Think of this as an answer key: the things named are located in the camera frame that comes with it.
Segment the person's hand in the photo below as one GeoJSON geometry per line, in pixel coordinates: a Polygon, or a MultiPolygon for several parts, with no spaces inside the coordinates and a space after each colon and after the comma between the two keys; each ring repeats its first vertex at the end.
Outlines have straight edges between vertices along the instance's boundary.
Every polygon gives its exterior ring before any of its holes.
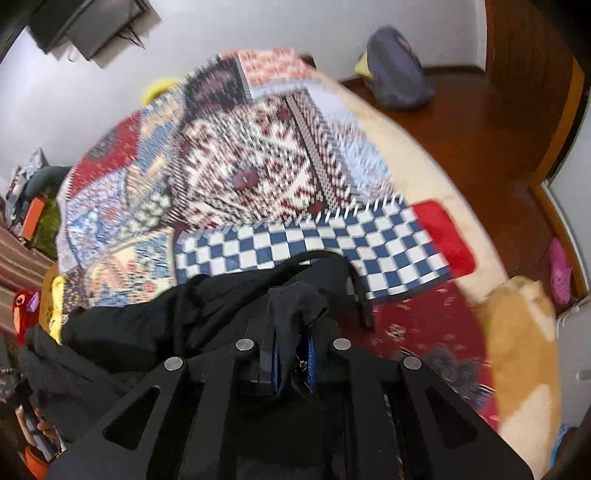
{"type": "Polygon", "coordinates": [[[25,440],[29,445],[36,446],[35,439],[33,438],[33,435],[31,435],[31,432],[29,432],[29,429],[27,428],[27,421],[25,420],[25,410],[22,407],[22,405],[19,406],[14,411],[14,413],[17,416],[18,424],[21,427],[22,434],[24,435],[25,440]]]}
{"type": "Polygon", "coordinates": [[[53,426],[53,424],[51,424],[49,421],[47,421],[45,419],[45,417],[43,417],[43,412],[41,411],[41,409],[36,408],[35,415],[37,415],[37,418],[39,419],[39,423],[37,424],[37,429],[39,431],[43,432],[43,435],[45,435],[47,438],[49,438],[53,443],[55,443],[56,445],[59,445],[60,439],[57,436],[56,428],[53,426]]]}

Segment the red stuffed toy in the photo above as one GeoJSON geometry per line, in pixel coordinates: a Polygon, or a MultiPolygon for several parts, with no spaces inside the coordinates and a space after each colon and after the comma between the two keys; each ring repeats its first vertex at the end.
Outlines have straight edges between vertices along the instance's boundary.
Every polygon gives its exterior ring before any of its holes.
{"type": "Polygon", "coordinates": [[[19,290],[14,294],[12,319],[14,320],[14,329],[17,331],[19,345],[24,344],[27,329],[39,322],[40,298],[41,294],[38,291],[33,293],[28,290],[19,290]]]}

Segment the blue and white checkered fabric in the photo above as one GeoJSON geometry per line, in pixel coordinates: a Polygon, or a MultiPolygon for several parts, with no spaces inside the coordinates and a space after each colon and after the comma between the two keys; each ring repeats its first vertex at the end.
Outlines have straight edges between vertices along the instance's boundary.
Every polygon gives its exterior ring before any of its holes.
{"type": "Polygon", "coordinates": [[[417,222],[414,210],[396,202],[356,214],[299,225],[244,225],[211,233],[183,232],[175,244],[177,281],[273,268],[295,254],[331,250],[346,256],[364,277],[368,298],[403,293],[448,274],[443,255],[417,222]]]}

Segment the gray bag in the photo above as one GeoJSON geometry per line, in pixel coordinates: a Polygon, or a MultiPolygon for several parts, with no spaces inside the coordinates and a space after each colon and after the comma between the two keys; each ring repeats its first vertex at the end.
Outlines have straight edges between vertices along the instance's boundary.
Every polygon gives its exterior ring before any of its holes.
{"type": "Polygon", "coordinates": [[[394,27],[381,27],[371,36],[367,62],[374,79],[365,79],[365,83],[384,107],[415,110],[435,95],[417,56],[394,27]]]}

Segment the pile of clothes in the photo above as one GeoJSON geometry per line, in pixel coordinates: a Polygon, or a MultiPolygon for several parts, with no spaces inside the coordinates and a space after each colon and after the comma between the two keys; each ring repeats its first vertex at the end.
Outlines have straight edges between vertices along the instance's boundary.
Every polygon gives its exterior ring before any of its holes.
{"type": "Polygon", "coordinates": [[[4,223],[22,243],[57,257],[54,244],[59,229],[59,208],[55,200],[70,167],[48,165],[38,148],[29,163],[12,169],[4,196],[4,223]]]}

